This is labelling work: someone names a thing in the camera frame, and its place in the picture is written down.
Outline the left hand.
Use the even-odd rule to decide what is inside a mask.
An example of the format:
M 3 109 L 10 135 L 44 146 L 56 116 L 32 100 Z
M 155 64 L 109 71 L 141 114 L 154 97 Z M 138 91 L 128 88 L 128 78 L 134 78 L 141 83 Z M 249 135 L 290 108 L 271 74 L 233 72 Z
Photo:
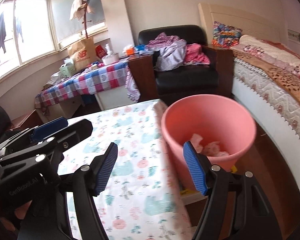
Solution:
M 31 204 L 31 200 L 24 205 L 15 209 L 15 211 L 10 212 L 7 217 L 0 217 L 0 221 L 9 231 L 15 232 L 19 229 L 20 221 L 25 218 L 26 212 Z

